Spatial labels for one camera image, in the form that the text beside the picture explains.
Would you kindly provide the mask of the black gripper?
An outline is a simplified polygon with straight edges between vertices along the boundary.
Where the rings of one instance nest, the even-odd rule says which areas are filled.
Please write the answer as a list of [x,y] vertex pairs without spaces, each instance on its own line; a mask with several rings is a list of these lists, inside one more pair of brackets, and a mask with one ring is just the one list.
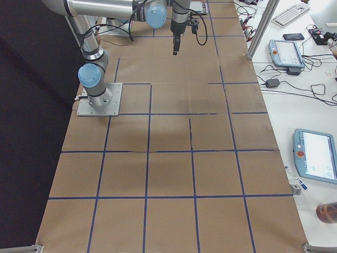
[[171,20],[171,32],[174,34],[173,36],[173,55],[177,55],[180,51],[181,44],[181,34],[183,34],[186,30],[187,26],[191,26],[192,34],[197,34],[197,30],[199,27],[199,21],[196,18],[189,16],[187,20],[183,23],[178,23],[174,20]]

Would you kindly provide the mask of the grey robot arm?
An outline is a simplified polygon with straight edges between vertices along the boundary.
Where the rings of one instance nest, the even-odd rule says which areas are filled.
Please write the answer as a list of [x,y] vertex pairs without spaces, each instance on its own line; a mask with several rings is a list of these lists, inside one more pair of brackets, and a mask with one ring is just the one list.
[[78,78],[87,93],[87,105],[91,109],[105,109],[113,102],[113,92],[104,82],[108,65],[108,53],[100,47],[89,17],[98,16],[117,20],[120,23],[107,25],[119,29],[122,21],[147,22],[152,28],[160,28],[167,17],[167,7],[172,7],[170,30],[173,33],[173,54],[180,50],[181,35],[186,27],[197,34],[199,22],[192,17],[190,1],[43,1],[52,12],[67,17],[74,36],[79,42],[84,66]]

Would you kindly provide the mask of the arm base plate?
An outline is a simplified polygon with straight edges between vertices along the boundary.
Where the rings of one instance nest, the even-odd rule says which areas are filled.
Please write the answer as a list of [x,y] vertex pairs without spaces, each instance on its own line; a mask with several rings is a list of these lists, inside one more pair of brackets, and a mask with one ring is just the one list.
[[83,90],[77,108],[77,116],[118,116],[123,83],[106,83],[105,92],[91,97]]
[[102,17],[97,35],[129,36],[130,20]]

